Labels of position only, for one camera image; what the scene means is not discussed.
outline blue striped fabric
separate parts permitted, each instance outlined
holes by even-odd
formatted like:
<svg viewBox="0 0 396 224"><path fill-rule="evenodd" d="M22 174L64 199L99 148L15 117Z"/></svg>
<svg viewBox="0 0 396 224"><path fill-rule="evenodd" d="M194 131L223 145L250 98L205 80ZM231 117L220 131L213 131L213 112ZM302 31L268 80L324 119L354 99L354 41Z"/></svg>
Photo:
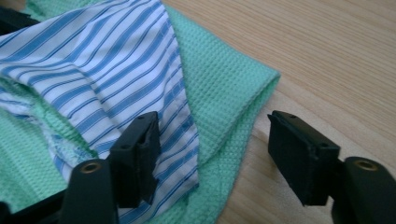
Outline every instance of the blue striped fabric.
<svg viewBox="0 0 396 224"><path fill-rule="evenodd" d="M159 112L162 154L153 205L121 209L121 223L155 217L197 186L198 133L177 40L160 1L108 1L0 36L0 73L32 87L102 159L134 118ZM29 104L0 87L0 106L9 112L33 116ZM49 154L68 179L75 164L62 146Z"/></svg>

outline cloth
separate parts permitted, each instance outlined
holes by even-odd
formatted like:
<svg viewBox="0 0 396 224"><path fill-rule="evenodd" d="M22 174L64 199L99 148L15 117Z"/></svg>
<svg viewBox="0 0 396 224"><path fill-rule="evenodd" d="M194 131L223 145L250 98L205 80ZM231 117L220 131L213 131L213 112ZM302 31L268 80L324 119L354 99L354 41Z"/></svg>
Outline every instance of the cloth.
<svg viewBox="0 0 396 224"><path fill-rule="evenodd" d="M95 2L31 0L25 11L43 21ZM171 7L167 12L180 47L186 93L200 134L200 186L151 222L213 223L233 187L254 119L274 90L279 74L231 49ZM28 176L25 181L35 188ZM49 185L53 182L53 178L48 179ZM51 195L50 190L41 190Z"/></svg>
<svg viewBox="0 0 396 224"><path fill-rule="evenodd" d="M66 180L77 164L95 156L105 159L133 119L158 111L158 187L152 205L120 209L121 223L157 216L196 187L198 134L187 104L175 33L161 2L104 2L4 35L0 71L8 82L0 93L0 106L41 128ZM37 92L31 95L67 118L86 146L55 132L33 110L39 106L37 99L15 90L15 85Z"/></svg>

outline wrinkled fabric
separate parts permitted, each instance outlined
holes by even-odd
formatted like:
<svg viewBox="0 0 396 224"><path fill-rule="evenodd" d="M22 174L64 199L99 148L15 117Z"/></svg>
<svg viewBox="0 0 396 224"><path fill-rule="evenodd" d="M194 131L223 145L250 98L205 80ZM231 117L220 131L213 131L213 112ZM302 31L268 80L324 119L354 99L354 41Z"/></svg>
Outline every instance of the wrinkled fabric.
<svg viewBox="0 0 396 224"><path fill-rule="evenodd" d="M186 99L174 30L160 1L109 1L0 36L0 106L40 127L65 179L105 159L137 116L158 111L162 154L153 205L121 209L120 221L155 217L197 186L198 133ZM85 140L64 139L31 110L30 88Z"/></svg>

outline wood grain surface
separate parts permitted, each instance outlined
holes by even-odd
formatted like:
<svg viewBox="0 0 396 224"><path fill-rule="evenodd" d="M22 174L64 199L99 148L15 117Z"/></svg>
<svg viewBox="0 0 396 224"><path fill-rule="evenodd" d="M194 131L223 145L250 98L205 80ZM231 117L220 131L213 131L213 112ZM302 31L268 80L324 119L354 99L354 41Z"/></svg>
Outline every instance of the wood grain surface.
<svg viewBox="0 0 396 224"><path fill-rule="evenodd" d="M396 1L164 0L282 78L257 117L218 223L332 223L332 201L302 207L267 152L282 110L396 176ZM22 0L0 0L21 8Z"/></svg>

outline green towel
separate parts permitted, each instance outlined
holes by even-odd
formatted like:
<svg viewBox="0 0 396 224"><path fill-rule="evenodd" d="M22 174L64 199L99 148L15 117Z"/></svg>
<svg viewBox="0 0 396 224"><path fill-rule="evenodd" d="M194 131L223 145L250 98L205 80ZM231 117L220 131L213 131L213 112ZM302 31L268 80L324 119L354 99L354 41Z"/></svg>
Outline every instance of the green towel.
<svg viewBox="0 0 396 224"><path fill-rule="evenodd" d="M99 1L30 0L27 1L25 12L42 21L96 2ZM279 74L230 48L171 7L167 7L167 10L180 46L187 97L200 134L200 187L152 222L211 223L216 221L227 201L244 157L254 120L273 92ZM1 142L9 143L2 146L1 150L12 150L9 147L13 146L13 142L23 140L29 143L15 145L23 149L18 149L20 152L12 151L9 155L12 159L2 159L9 162L9 166L3 166L3 161L0 166L1 188L13 188L10 193L1 190L0 199L12 202L13 211L16 211L50 196L63 188L64 183L60 175L54 174L55 168L51 165L49 156L45 155L47 149L41 132L34 130L29 124L14 125L17 121L5 115L5 112L1 115L2 129L10 132L8 136L2 135ZM11 120L9 125L4 125L6 120ZM56 122L57 130L68 125L62 119ZM23 137L12 133L23 133ZM20 160L23 165L15 168L15 161ZM15 174L13 169L20 171L18 178L11 176ZM10 186L8 181L14 181L14 186Z"/></svg>

